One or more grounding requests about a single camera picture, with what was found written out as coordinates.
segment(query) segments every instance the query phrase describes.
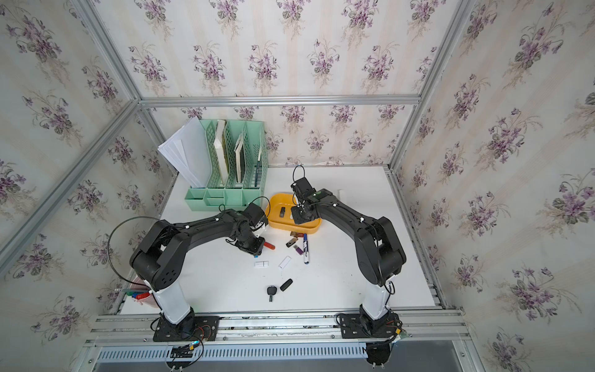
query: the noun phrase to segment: cable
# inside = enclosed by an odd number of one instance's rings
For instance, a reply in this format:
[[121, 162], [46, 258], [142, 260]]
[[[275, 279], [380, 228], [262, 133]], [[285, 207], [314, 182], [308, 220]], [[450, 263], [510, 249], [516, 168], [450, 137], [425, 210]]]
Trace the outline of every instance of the cable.
[[269, 200], [269, 199], [268, 199], [266, 196], [259, 196], [259, 197], [257, 197], [257, 198], [256, 198], [256, 199], [254, 199], [254, 200], [258, 200], [258, 199], [260, 199], [260, 198], [265, 198], [265, 199], [268, 201], [268, 205], [269, 205], [269, 208], [268, 208], [268, 214], [267, 214], [267, 218], [268, 218], [268, 215], [269, 215], [269, 214], [271, 214], [271, 208], [272, 208], [273, 206], [271, 205], [271, 201], [270, 201], [270, 200]]
[[122, 280], [124, 280], [125, 282], [128, 282], [128, 283], [130, 283], [130, 284], [134, 284], [134, 285], [137, 285], [137, 286], [143, 286], [143, 287], [147, 287], [148, 289], [151, 289], [151, 288], [150, 288], [148, 285], [144, 285], [144, 284], [141, 284], [141, 283], [135, 283], [135, 282], [133, 282], [133, 281], [131, 281], [131, 280], [128, 280], [128, 279], [126, 279], [125, 277], [123, 277], [123, 276], [122, 276], [122, 275], [121, 275], [121, 274], [120, 274], [118, 271], [116, 271], [116, 269], [115, 269], [115, 267], [114, 267], [114, 264], [111, 262], [111, 258], [109, 257], [109, 242], [111, 241], [111, 237], [114, 235], [115, 231], [118, 229], [118, 227], [122, 226], [124, 223], [126, 223], [126, 222], [128, 222], [128, 221], [136, 220], [137, 218], [149, 218], [149, 219], [151, 219], [151, 220], [155, 220], [155, 221], [161, 221], [160, 219], [158, 219], [158, 218], [156, 218], [156, 217], [151, 217], [151, 216], [148, 216], [148, 215], [138, 215], [138, 216], [136, 216], [136, 217], [132, 217], [132, 218], [129, 218], [129, 219], [127, 219], [127, 220], [124, 220], [124, 221], [120, 222], [120, 224], [119, 224], [118, 226], [116, 226], [116, 227], [115, 227], [115, 228], [112, 230], [111, 234], [109, 234], [109, 238], [108, 238], [108, 244], [107, 244], [107, 247], [105, 248], [105, 251], [106, 251], [106, 255], [107, 255], [107, 257], [108, 257], [108, 263], [109, 263], [109, 266], [112, 268], [112, 270], [114, 270], [115, 274], [116, 274], [116, 275], [117, 275], [117, 276], [118, 276], [120, 279], [122, 279]]
[[292, 178], [293, 178], [293, 181], [294, 181], [294, 182], [296, 181], [296, 169], [298, 169], [298, 167], [302, 167], [302, 170], [303, 170], [303, 177], [306, 177], [306, 168], [304, 168], [302, 164], [298, 164], [298, 165], [296, 165], [296, 167], [293, 169]]

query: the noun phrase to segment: purple flower pattern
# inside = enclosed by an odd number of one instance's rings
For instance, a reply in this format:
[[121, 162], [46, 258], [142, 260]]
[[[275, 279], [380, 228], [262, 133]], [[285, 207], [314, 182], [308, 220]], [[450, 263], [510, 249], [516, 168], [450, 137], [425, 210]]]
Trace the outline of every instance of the purple flower pattern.
[[143, 44], [140, 48], [136, 46], [129, 46], [128, 50], [132, 53], [130, 62], [133, 65], [132, 70], [137, 74], [145, 76], [143, 84], [147, 90], [153, 91], [156, 96], [164, 96], [166, 86], [164, 81], [167, 80], [165, 76], [165, 67], [161, 65], [161, 61], [153, 56], [151, 50], [155, 45]]
[[107, 201], [102, 200], [104, 194], [97, 190], [97, 183], [91, 180], [85, 180], [79, 183], [72, 198], [67, 199], [67, 205], [72, 207], [74, 214], [79, 214], [82, 211], [87, 212], [87, 218], [92, 222], [96, 222], [95, 216], [106, 221], [105, 213], [107, 213]]
[[116, 115], [120, 112], [122, 100], [117, 97], [118, 89], [114, 85], [114, 79], [97, 65], [98, 59], [99, 57], [93, 58], [91, 63], [81, 70], [87, 75], [87, 88], [93, 93], [93, 98], [101, 97], [108, 113]]
[[421, 163], [415, 166], [414, 175], [411, 179], [411, 186], [413, 187], [411, 192], [415, 193], [420, 186], [427, 185], [428, 178], [430, 177], [428, 176], [427, 166], [425, 165], [425, 161], [422, 160]]
[[445, 128], [449, 130], [460, 128], [459, 121], [467, 120], [469, 114], [475, 112], [475, 106], [480, 101], [481, 89], [490, 86], [487, 78], [477, 80], [475, 74], [471, 74], [469, 81], [461, 84], [461, 88], [455, 93], [456, 104], [448, 110]]
[[159, 162], [159, 153], [156, 150], [147, 151], [143, 154], [143, 160], [145, 161], [145, 169], [153, 172], [160, 180], [164, 178], [165, 171], [161, 168]]
[[541, 12], [537, 22], [522, 29], [523, 35], [519, 41], [521, 51], [517, 52], [515, 58], [508, 62], [509, 68], [504, 72], [503, 77], [509, 76], [510, 82], [504, 87], [515, 87], [518, 83], [524, 83], [525, 75], [530, 75], [529, 69], [534, 63], [540, 61], [548, 52], [558, 53], [564, 44], [565, 26], [569, 23], [562, 23], [561, 19], [566, 14], [564, 3], [553, 9], [553, 2]]
[[481, 170], [496, 170], [496, 160], [504, 164], [509, 154], [518, 156], [521, 146], [525, 143], [527, 127], [543, 127], [536, 118], [537, 116], [529, 116], [521, 120], [521, 110], [517, 108], [511, 111], [508, 118], [498, 118], [497, 124], [488, 129], [491, 141], [482, 143], [475, 152], [480, 155], [475, 165], [481, 165]]
[[595, 92], [589, 93], [585, 98], [585, 103], [581, 103], [577, 100], [574, 104], [575, 111], [570, 113], [564, 122], [574, 120], [576, 122], [584, 121], [583, 124], [578, 126], [578, 129], [565, 135], [565, 137], [580, 136], [583, 139], [587, 138], [589, 132], [595, 132]]
[[421, 226], [421, 207], [419, 205], [419, 201], [409, 204], [409, 213], [414, 224]]
[[302, 159], [303, 159], [303, 155], [298, 155], [296, 157], [287, 157], [285, 166], [288, 167], [290, 165], [302, 165], [303, 164]]
[[279, 146], [283, 143], [283, 138], [281, 135], [277, 135], [274, 132], [265, 132], [265, 137], [267, 140], [267, 151], [269, 156], [272, 155], [273, 158], [279, 156]]
[[403, 177], [403, 166], [401, 165], [398, 169], [398, 171], [396, 172], [396, 174], [394, 175], [395, 178], [397, 178], [397, 183], [399, 184], [399, 186], [401, 188], [405, 187], [405, 179]]
[[445, 3], [446, 0], [411, 0], [409, 5], [414, 12], [411, 21], [407, 22], [407, 34], [413, 34], [412, 40], [424, 35], [430, 25], [430, 16], [440, 4]]
[[374, 94], [378, 88], [382, 87], [382, 80], [389, 78], [389, 71], [394, 69], [393, 57], [390, 51], [394, 50], [399, 44], [389, 43], [386, 48], [381, 48], [380, 45], [372, 47], [372, 54], [366, 58], [362, 71], [368, 74], [362, 79], [362, 89], [366, 90], [366, 94]]
[[305, 106], [282, 106], [280, 115], [285, 118], [283, 129], [287, 130], [290, 135], [296, 133], [302, 128], [300, 123], [303, 123], [305, 114]]
[[258, 110], [258, 106], [243, 106], [233, 108], [233, 111], [240, 114], [240, 119], [242, 120], [252, 120], [256, 110]]
[[486, 280], [481, 275], [483, 263], [479, 261], [479, 256], [472, 255], [471, 257], [467, 257], [463, 254], [459, 263], [461, 266], [455, 268], [453, 272], [453, 276], [455, 277], [454, 287], [459, 290], [473, 287], [477, 290], [477, 293], [483, 292], [483, 286], [486, 284]]
[[108, 148], [108, 154], [111, 156], [112, 162], [119, 162], [126, 174], [137, 169], [136, 157], [133, 156], [134, 151], [130, 148], [128, 140], [124, 136], [117, 137], [114, 142], [114, 147]]
[[350, 145], [350, 153], [358, 157], [364, 151], [366, 144], [372, 142], [372, 137], [363, 130], [354, 130], [353, 135], [347, 141]]
[[188, 115], [188, 119], [195, 117], [198, 120], [202, 119], [202, 113], [205, 110], [206, 107], [184, 107], [180, 109], [181, 112]]
[[427, 251], [432, 268], [434, 269], [434, 271], [439, 271], [440, 266], [445, 265], [444, 257], [438, 252], [438, 247], [436, 246], [436, 244], [434, 244], [433, 246], [428, 245]]
[[80, 326], [89, 326], [89, 314], [85, 309], [77, 311], [73, 305], [74, 297], [66, 296], [64, 299], [57, 297], [54, 307], [36, 316], [37, 323], [30, 329], [34, 333], [41, 333], [41, 344], [53, 341], [62, 336], [78, 336]]
[[[97, 232], [94, 240], [84, 242], [84, 248], [79, 252], [83, 257], [87, 258], [87, 267], [97, 266], [99, 264], [108, 264], [108, 234]], [[120, 253], [114, 252], [109, 248], [109, 258], [113, 261], [120, 262]]]
[[379, 165], [384, 164], [384, 161], [382, 160], [382, 158], [376, 156], [376, 154], [368, 154], [366, 156], [366, 159], [362, 161], [362, 164]]
[[117, 193], [118, 199], [122, 203], [123, 210], [133, 210], [138, 215], [146, 215], [146, 208], [139, 196], [139, 187], [136, 185], [129, 185], [127, 188], [120, 188]]
[[382, 129], [386, 129], [393, 123], [394, 116], [397, 112], [405, 110], [405, 105], [378, 105], [377, 108], [380, 113], [378, 126], [382, 126]]
[[73, 144], [82, 147], [81, 129], [78, 124], [70, 120], [66, 111], [68, 102], [64, 98], [58, 98], [51, 94], [51, 91], [46, 96], [41, 93], [31, 93], [31, 97], [23, 96], [23, 102], [34, 113], [33, 124], [44, 129], [52, 129], [58, 135], [58, 139], [70, 147]]
[[318, 158], [322, 155], [324, 144], [328, 143], [329, 139], [326, 133], [321, 133], [320, 130], [310, 130], [310, 135], [306, 138], [306, 143], [309, 146], [310, 155]]
[[345, 155], [328, 157], [328, 161], [325, 163], [325, 165], [345, 165]]
[[11, 24], [6, 25], [10, 38], [15, 38], [18, 52], [31, 52], [37, 58], [37, 66], [45, 78], [51, 82], [52, 76], [62, 85], [70, 80], [70, 73], [66, 69], [68, 62], [58, 58], [62, 49], [54, 41], [54, 33], [49, 30], [42, 20], [32, 17], [22, 7], [0, 4], [0, 15]]
[[334, 121], [331, 123], [331, 129], [335, 130], [336, 135], [339, 133], [343, 133], [345, 129], [349, 128], [348, 123], [351, 123], [353, 121], [353, 116], [355, 114], [355, 106], [333, 106], [333, 109], [330, 113], [330, 116], [334, 117]]
[[484, 345], [488, 352], [486, 361], [494, 368], [503, 369], [510, 372], [531, 372], [531, 361], [529, 357], [531, 352], [523, 348], [523, 336], [509, 336], [504, 330], [496, 334], [496, 340], [490, 343], [488, 339]]
[[473, 200], [469, 201], [471, 211], [461, 214], [462, 221], [459, 230], [462, 231], [463, 235], [475, 239], [476, 232], [478, 236], [482, 236], [488, 231], [492, 234], [500, 213], [505, 216], [508, 215], [508, 217], [511, 216], [507, 210], [508, 206], [494, 203], [495, 199], [494, 194], [488, 191], [485, 197], [476, 195]]
[[14, 172], [14, 162], [0, 160], [0, 215], [7, 221], [14, 221], [14, 215], [29, 215], [37, 204], [33, 192], [37, 189], [24, 189], [27, 179]]
[[15, 279], [25, 277], [26, 274], [35, 277], [35, 281], [52, 281], [52, 274], [59, 271], [64, 275], [63, 254], [50, 254], [43, 241], [47, 237], [43, 234], [37, 234], [35, 242], [26, 250], [13, 267], [8, 271]]
[[595, 221], [595, 197], [592, 181], [587, 178], [594, 178], [595, 168], [591, 168], [584, 176], [572, 174], [563, 174], [564, 181], [558, 187], [558, 192], [562, 194], [561, 198], [555, 198], [550, 205], [545, 201], [545, 210], [537, 212], [538, 215], [545, 216], [549, 222], [539, 229], [548, 232], [554, 237], [560, 234], [566, 237], [565, 232], [568, 229], [575, 233], [576, 225], [579, 222], [589, 223]]
[[514, 313], [519, 321], [525, 318], [521, 317], [523, 314], [529, 321], [543, 318], [550, 324], [563, 301], [568, 303], [571, 310], [577, 308], [582, 312], [574, 294], [554, 287], [554, 275], [547, 267], [536, 273], [523, 265], [520, 270], [512, 269], [512, 275], [516, 278], [515, 283], [502, 282], [496, 285], [503, 289], [496, 299], [503, 302], [503, 309]]
[[171, 36], [170, 22], [165, 18], [166, 2], [170, 3], [171, 0], [134, 0], [139, 9], [145, 10], [147, 23], [151, 25], [153, 33], [161, 32], [164, 41]]
[[434, 61], [434, 55], [436, 54], [436, 50], [438, 50], [437, 46], [432, 47], [432, 49], [430, 50], [430, 54], [426, 56], [423, 60], [421, 60], [419, 67], [417, 68], [417, 70], [415, 70], [415, 72], [421, 74], [421, 76], [419, 76], [419, 78], [417, 78], [413, 83], [413, 87], [411, 88], [412, 90], [419, 92], [420, 89], [423, 87], [425, 78], [428, 76], [428, 73], [430, 72], [430, 67], [432, 67], [432, 62]]
[[123, 287], [124, 286], [120, 279], [114, 279], [108, 285], [99, 290], [99, 296], [97, 296], [95, 299], [97, 302], [104, 305], [105, 312], [112, 312], [111, 310], [114, 309], [118, 295], [121, 293], [119, 290]]
[[260, 90], [261, 95], [268, 95], [275, 86], [273, 80], [277, 78], [277, 59], [273, 55], [273, 49], [277, 43], [268, 41], [261, 48], [259, 45], [252, 45], [252, 52], [248, 58], [248, 70], [254, 71], [256, 77], [252, 80], [254, 89]]
[[133, 251], [139, 247], [140, 243], [145, 238], [145, 235], [147, 235], [147, 231], [141, 230], [139, 225], [136, 224], [134, 230], [132, 231], [132, 237], [128, 240], [128, 245], [130, 245]]
[[434, 120], [434, 112], [431, 107], [428, 107], [428, 111], [426, 111], [424, 116], [419, 120], [419, 127], [415, 134], [415, 137], [417, 138], [415, 146], [421, 146], [424, 143], [425, 138], [434, 133], [435, 126], [436, 121]]
[[473, 44], [477, 42], [477, 37], [484, 30], [488, 24], [493, 24], [498, 16], [496, 9], [498, 8], [498, 0], [483, 0], [473, 7], [471, 15], [469, 16], [469, 26], [463, 34], [460, 48], [465, 48], [463, 54], [469, 54], [473, 50]]
[[153, 200], [155, 208], [159, 209], [163, 202], [165, 201], [166, 192], [164, 190], [157, 190], [157, 194], [153, 194], [151, 196], [151, 200]]
[[447, 228], [450, 225], [449, 221], [452, 218], [448, 213], [449, 209], [450, 204], [446, 201], [446, 198], [434, 201], [432, 212], [430, 212], [430, 215], [428, 216], [428, 222], [430, 223], [428, 226], [429, 231], [435, 231], [438, 226], [444, 226], [444, 228]]
[[221, 83], [225, 80], [225, 74], [223, 74], [223, 61], [219, 58], [215, 49], [219, 47], [217, 43], [207, 43], [206, 47], [200, 45], [194, 46], [196, 52], [193, 62], [194, 70], [202, 74], [201, 83], [204, 89], [208, 89], [211, 95], [221, 95], [221, 88], [224, 85]]
[[320, 83], [321, 89], [328, 85], [331, 80], [333, 63], [339, 61], [338, 47], [338, 45], [329, 45], [325, 39], [322, 40], [322, 43], [316, 39], [316, 42], [314, 42], [314, 52], [308, 54], [310, 64], [314, 66], [314, 74], [312, 74], [314, 76], [314, 83]]
[[283, 10], [281, 13], [283, 16], [283, 19], [281, 20], [281, 23], [283, 23], [283, 30], [285, 33], [291, 30], [292, 39], [299, 36], [299, 33], [302, 30], [300, 22], [302, 21], [303, 8], [306, 5], [306, 2], [311, 1], [312, 0], [277, 0], [277, 6], [279, 9]]
[[209, 0], [209, 4], [217, 10], [217, 22], [221, 25], [221, 33], [229, 32], [231, 40], [240, 35], [237, 6], [241, 2], [244, 0]]
[[379, 12], [378, 0], [345, 0], [345, 4], [342, 15], [349, 17], [349, 22], [343, 28], [342, 40], [347, 39], [348, 49], [351, 49], [368, 37], [365, 29], [372, 27], [372, 17]]
[[463, 146], [457, 141], [454, 146], [446, 149], [444, 162], [440, 166], [440, 183], [448, 183], [453, 174], [461, 174], [465, 170], [463, 165], [467, 160], [463, 157]]

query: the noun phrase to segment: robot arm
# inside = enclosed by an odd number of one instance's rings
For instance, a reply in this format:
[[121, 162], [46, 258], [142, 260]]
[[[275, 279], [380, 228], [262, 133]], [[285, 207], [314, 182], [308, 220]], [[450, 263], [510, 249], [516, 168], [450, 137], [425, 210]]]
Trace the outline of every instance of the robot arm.
[[407, 258], [388, 218], [377, 220], [356, 212], [327, 189], [316, 191], [305, 177], [295, 181], [292, 189], [299, 203], [292, 207], [295, 223], [322, 218], [349, 235], [355, 242], [359, 269], [370, 283], [384, 287], [387, 279], [401, 272]]
[[264, 244], [258, 231], [266, 225], [268, 220], [264, 212], [254, 203], [242, 212], [225, 210], [189, 223], [157, 221], [130, 257], [130, 266], [153, 290], [165, 319], [176, 325], [192, 310], [176, 280], [186, 253], [200, 244], [229, 237], [232, 239], [228, 241], [230, 244], [258, 256]]

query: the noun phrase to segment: book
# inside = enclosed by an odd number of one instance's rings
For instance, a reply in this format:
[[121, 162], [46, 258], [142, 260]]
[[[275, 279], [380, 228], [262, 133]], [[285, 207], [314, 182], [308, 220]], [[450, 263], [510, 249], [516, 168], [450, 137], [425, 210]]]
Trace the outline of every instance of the book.
[[223, 183], [223, 185], [225, 185], [228, 177], [224, 139], [225, 125], [225, 120], [217, 120], [217, 131], [215, 132], [215, 139], [213, 140], [213, 146], [215, 146], [215, 153], [217, 155], [219, 173], [221, 174], [221, 182]]
[[246, 174], [246, 158], [244, 155], [244, 136], [240, 135], [236, 142], [236, 180], [242, 183]]

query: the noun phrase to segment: whiteboard marker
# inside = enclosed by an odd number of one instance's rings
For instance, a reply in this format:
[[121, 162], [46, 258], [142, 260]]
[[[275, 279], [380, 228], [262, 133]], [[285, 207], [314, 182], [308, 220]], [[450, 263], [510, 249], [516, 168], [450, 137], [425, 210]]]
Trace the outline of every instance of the whiteboard marker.
[[303, 263], [310, 263], [310, 250], [308, 249], [308, 234], [303, 235]]

